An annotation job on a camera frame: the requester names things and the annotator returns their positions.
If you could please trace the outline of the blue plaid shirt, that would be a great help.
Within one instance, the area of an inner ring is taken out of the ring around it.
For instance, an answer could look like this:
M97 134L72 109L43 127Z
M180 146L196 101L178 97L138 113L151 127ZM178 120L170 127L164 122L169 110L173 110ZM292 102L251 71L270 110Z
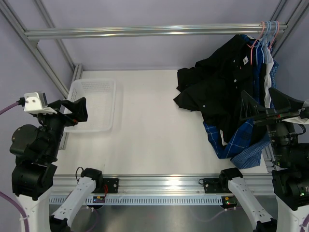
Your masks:
M267 66L262 63L262 53L254 57L253 44L256 40L246 35L235 35L216 53L227 54L227 49L233 50L230 66L223 68L227 87L223 90L228 97L223 102L229 107L229 113L219 120L219 123L204 122L208 141L213 146L220 159L244 159L251 157L249 149L256 146L261 150L265 143L262 138L266 133L264 126L258 127L252 119L240 120L241 92L245 90L260 104L264 104Z

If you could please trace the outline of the black shirt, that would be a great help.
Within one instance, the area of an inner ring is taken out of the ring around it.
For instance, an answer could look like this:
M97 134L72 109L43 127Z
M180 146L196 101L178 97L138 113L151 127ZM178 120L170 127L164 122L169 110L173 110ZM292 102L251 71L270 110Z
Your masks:
M240 126L241 92L253 94L253 42L246 35L235 35L194 67L177 71L179 95L174 102L182 109L200 111L206 123L223 132L225 142Z

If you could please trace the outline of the pink wire hanger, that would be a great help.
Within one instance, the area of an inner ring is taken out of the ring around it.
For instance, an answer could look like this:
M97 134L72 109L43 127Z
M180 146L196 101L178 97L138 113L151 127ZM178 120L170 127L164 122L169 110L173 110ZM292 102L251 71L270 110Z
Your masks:
M253 48L254 48L255 44L259 41L259 39L262 37L262 35L264 34L264 30L265 30L265 22L262 21L260 24L262 26L262 30L261 30L258 38L255 39L255 41L253 42L253 44L251 46L248 45L248 47L251 49L251 51L250 51L250 64L251 65L253 64Z

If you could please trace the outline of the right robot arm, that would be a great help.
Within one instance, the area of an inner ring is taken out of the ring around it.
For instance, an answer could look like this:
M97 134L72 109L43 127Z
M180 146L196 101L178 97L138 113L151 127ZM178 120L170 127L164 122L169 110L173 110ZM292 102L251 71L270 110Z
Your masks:
M219 188L231 192L241 204L254 232L307 232L309 230L309 145L298 142L294 124L306 132L309 102L294 99L271 87L274 108L265 108L246 91L241 93L241 119L253 119L255 125L266 126L274 159L272 185L278 203L274 219L249 190L237 168L222 170Z

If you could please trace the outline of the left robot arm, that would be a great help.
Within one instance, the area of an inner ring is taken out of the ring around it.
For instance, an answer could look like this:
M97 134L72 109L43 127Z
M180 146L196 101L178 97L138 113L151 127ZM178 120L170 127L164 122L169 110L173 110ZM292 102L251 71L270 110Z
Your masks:
M19 201L27 232L69 232L72 222L91 193L103 189L102 171L85 168L64 203L49 213L49 198L57 166L60 142L66 127L86 122L86 98L71 102L47 103L37 92L27 93L16 105L36 117L40 127L30 124L19 127L12 135L10 153L16 156L12 172L13 193Z

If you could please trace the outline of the light blue checked shirt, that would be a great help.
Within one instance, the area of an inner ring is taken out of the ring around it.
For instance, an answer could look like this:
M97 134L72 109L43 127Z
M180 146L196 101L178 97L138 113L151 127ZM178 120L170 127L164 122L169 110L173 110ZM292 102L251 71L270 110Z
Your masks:
M278 70L278 63L274 61L274 65L270 71L271 77L271 87L275 87L275 74ZM266 75L266 64L263 63L259 74L259 102L262 106L264 104L264 77ZM251 145L244 149L241 153L237 154L231 158L232 163L239 169L248 169L260 165L260 159L262 155L262 150L269 145L269 139L266 132L265 126L254 125L252 130Z

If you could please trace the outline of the pink hanger at right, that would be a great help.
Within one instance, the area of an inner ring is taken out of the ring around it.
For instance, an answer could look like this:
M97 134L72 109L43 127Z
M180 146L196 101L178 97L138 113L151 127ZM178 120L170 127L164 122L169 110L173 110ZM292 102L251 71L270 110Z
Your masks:
M275 21L275 23L276 23L276 28L275 28L272 40L271 40L271 42L270 42L270 44L268 46L268 49L270 51L272 50L272 46L273 46L273 44L274 44L274 42L275 42L275 40L276 40L276 38L277 38L277 36L279 34L279 30L280 30L280 23L278 21Z

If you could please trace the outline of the white plastic basket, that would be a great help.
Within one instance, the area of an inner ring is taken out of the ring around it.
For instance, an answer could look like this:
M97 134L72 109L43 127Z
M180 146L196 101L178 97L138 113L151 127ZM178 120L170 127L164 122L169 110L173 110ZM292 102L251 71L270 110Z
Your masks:
M113 126L116 81L111 78L79 79L72 82L68 100L74 102L86 98L88 119L73 127L66 127L67 133L106 132Z

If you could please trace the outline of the aluminium front rail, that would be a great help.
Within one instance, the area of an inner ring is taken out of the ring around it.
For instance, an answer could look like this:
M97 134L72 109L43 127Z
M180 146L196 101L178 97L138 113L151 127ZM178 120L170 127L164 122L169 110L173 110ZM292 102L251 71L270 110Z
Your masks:
M205 191L201 179L215 178L217 175L106 175L105 177L119 179L118 193L124 195L202 195ZM254 195L274 194L271 175L248 174L243 178Z

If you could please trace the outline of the aluminium hanging rail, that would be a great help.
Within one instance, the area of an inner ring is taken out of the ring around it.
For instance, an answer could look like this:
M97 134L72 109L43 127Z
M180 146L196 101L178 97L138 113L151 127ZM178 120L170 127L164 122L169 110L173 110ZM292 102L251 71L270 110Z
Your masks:
M111 37L152 37L182 35L234 35L260 34L267 28L277 29L283 33L287 29L284 23L260 22L249 24L206 24L206 25L172 25L172 26L132 26L103 28L49 28L28 29L24 32L29 40L111 38Z

